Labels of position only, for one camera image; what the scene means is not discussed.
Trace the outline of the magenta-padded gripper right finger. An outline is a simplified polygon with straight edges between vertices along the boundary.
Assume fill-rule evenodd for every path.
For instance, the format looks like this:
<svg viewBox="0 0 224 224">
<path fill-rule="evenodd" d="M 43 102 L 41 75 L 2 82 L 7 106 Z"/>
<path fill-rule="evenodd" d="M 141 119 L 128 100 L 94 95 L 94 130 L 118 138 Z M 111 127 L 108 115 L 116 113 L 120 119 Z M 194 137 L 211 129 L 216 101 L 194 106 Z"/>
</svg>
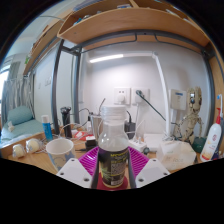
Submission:
<svg viewBox="0 0 224 224">
<path fill-rule="evenodd" d="M 170 174 L 158 159 L 149 159 L 143 153 L 131 147 L 128 150 L 128 172 L 131 188 L 143 187 Z"/>
</svg>

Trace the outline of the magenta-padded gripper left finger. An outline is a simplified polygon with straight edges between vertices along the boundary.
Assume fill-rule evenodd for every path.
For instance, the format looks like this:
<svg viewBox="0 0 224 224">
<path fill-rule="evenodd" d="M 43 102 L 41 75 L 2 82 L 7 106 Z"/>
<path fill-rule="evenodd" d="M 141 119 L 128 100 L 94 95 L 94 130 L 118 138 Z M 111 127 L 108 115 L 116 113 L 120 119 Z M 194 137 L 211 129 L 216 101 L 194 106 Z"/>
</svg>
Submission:
<svg viewBox="0 0 224 224">
<path fill-rule="evenodd" d="M 81 187 L 96 189 L 99 176 L 98 150 L 95 147 L 79 159 L 69 159 L 57 176 Z"/>
</svg>

